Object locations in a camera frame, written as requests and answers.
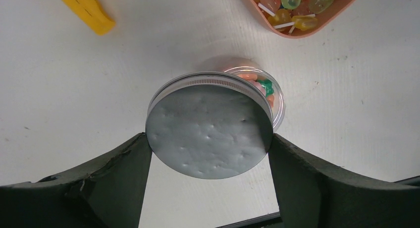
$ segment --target white tabletop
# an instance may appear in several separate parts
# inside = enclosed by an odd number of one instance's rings
[[[239,0],[100,0],[95,35],[61,0],[0,0],[0,185],[72,168],[144,131],[156,90],[211,57],[251,58],[286,98],[277,131],[344,168],[420,174],[420,0],[357,0],[319,33],[281,38]],[[216,227],[278,211],[267,157],[223,180],[155,156],[140,227]]]

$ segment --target silver lid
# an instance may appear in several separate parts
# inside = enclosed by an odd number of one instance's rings
[[[157,157],[198,178],[239,175],[257,165],[271,144],[272,114],[264,95],[227,73],[187,74],[152,99],[146,135]]]

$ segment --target metal lid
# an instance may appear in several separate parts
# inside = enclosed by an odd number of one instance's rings
[[[166,165],[205,179],[239,175],[271,144],[272,114],[264,95],[227,73],[200,72],[165,84],[152,99],[149,144]]]

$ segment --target transparent container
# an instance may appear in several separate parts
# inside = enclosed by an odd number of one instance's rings
[[[278,82],[269,73],[262,70],[258,64],[245,58],[231,58],[227,61],[227,63],[220,67],[218,71],[239,76],[248,82],[251,82],[253,86],[258,88],[260,91],[261,87],[258,84],[255,84],[255,82],[266,80],[271,82],[273,93],[272,96],[266,96],[266,100],[271,106],[273,114],[273,130],[275,132],[281,125],[285,113],[284,95]]]

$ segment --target clear plastic jar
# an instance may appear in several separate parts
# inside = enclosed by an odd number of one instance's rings
[[[278,82],[269,73],[262,70],[258,64],[245,58],[231,58],[219,71],[234,74],[251,82],[254,87],[266,95],[265,98],[270,104],[273,114],[273,130],[275,132],[282,123],[285,112],[284,95]],[[265,89],[267,84],[271,85],[272,91]]]

